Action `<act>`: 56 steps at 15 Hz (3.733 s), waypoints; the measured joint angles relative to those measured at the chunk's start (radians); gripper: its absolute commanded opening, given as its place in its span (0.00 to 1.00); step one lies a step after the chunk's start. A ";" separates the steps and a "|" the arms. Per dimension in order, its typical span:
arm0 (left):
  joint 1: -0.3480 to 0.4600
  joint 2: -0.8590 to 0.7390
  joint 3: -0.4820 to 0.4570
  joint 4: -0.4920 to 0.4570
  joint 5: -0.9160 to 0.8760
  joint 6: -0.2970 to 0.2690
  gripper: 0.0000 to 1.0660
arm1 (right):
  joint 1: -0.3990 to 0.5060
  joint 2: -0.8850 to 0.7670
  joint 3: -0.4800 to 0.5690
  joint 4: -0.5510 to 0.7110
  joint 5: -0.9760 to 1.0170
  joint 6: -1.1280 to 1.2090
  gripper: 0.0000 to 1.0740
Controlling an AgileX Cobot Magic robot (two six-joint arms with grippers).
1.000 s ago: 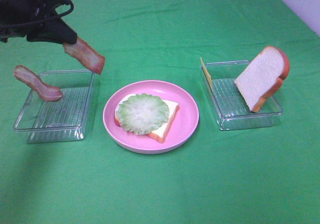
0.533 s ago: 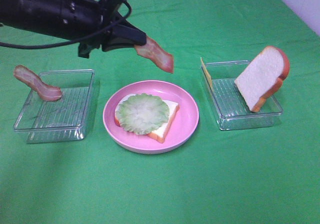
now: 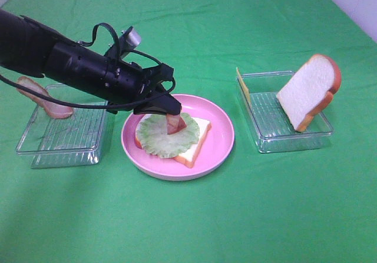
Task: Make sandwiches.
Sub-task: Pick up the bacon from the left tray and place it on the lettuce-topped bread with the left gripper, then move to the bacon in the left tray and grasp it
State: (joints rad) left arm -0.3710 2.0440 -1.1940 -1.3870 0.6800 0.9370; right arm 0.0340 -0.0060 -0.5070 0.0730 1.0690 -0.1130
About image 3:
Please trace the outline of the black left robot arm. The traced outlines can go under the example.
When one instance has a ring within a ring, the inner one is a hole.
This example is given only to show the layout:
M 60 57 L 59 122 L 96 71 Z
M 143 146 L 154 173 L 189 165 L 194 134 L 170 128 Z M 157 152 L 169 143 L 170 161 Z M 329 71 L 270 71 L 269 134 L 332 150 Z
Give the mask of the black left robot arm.
M 116 114 L 178 115 L 181 103 L 162 85 L 174 82 L 174 69 L 162 62 L 142 68 L 126 63 L 138 54 L 141 38 L 133 27 L 118 36 L 109 24 L 97 24 L 90 42 L 68 39 L 26 16 L 1 11 L 1 66 L 36 78 L 48 77 L 108 102 Z

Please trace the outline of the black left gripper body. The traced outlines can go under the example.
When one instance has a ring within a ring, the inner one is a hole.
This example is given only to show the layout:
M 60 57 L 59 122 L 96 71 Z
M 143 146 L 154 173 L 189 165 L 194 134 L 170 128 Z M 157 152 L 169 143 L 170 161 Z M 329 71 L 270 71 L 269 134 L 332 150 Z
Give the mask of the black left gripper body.
M 134 63 L 106 59 L 104 72 L 104 93 L 108 101 L 106 110 L 112 114 L 117 114 L 119 111 L 133 111 L 148 94 L 151 94 L 157 86 L 162 86 L 165 81 L 174 81 L 173 68 L 165 64 L 143 69 Z

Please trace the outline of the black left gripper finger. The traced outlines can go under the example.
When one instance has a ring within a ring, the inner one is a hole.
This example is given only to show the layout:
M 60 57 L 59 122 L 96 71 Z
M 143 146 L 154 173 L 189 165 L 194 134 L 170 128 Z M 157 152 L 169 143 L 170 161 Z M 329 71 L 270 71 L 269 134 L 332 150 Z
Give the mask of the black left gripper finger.
M 166 110 L 151 105 L 139 105 L 133 109 L 134 115 L 142 115 L 142 114 L 156 114 L 156 115 L 166 115 Z
M 157 86 L 139 105 L 157 106 L 171 115 L 178 115 L 181 112 L 181 103 L 166 92 L 162 86 Z

